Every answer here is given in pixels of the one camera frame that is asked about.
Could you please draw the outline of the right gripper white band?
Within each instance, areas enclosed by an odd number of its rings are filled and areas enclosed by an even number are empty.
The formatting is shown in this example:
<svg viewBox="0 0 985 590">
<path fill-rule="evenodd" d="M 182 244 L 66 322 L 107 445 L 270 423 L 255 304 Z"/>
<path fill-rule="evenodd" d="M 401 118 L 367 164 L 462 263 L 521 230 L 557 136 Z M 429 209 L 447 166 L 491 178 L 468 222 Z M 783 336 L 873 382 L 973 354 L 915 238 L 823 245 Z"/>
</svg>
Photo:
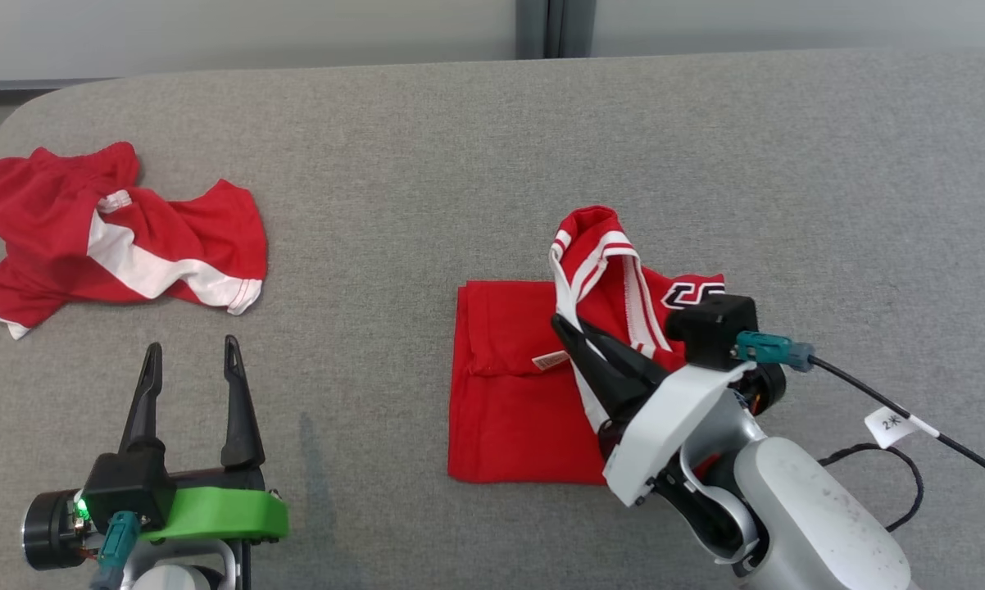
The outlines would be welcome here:
<svg viewBox="0 0 985 590">
<path fill-rule="evenodd" d="M 707 487 L 694 470 L 708 456 L 724 456 L 765 436 L 750 410 L 763 412 L 781 400 L 788 382 L 780 365 L 748 361 L 728 372 L 686 365 L 670 374 L 586 320 L 575 326 L 555 314 L 550 325 L 590 389 L 595 407 L 606 414 L 596 426 L 605 420 L 628 421 L 647 401 L 624 430 L 604 470 L 609 489 L 625 505 L 638 504 L 653 489 L 650 479 L 677 456 L 684 489 L 722 508 L 741 507 L 735 494 Z"/>
</svg>

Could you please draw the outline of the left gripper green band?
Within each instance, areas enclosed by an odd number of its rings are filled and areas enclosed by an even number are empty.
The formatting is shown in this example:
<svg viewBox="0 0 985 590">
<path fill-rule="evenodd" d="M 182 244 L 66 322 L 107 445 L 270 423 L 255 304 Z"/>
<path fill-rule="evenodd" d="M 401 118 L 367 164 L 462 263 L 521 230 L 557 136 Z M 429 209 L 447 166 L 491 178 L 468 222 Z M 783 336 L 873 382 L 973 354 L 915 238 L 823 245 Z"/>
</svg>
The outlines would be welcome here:
<svg viewBox="0 0 985 590">
<path fill-rule="evenodd" d="M 173 541 L 278 542 L 289 534 L 286 501 L 264 485 L 260 468 L 266 461 L 241 347 L 233 335 L 224 340 L 224 376 L 228 384 L 225 443 L 220 465 L 225 473 L 198 470 L 175 474 L 175 494 L 166 515 L 144 507 L 147 494 L 115 508 L 88 499 L 83 489 L 43 492 L 34 498 L 21 525 L 21 549 L 38 571 L 80 566 L 95 559 L 116 513 L 132 511 L 139 526 L 138 546 Z M 145 352 L 125 421 L 118 455 L 166 453 L 157 437 L 157 399 L 162 392 L 161 343 Z"/>
</svg>

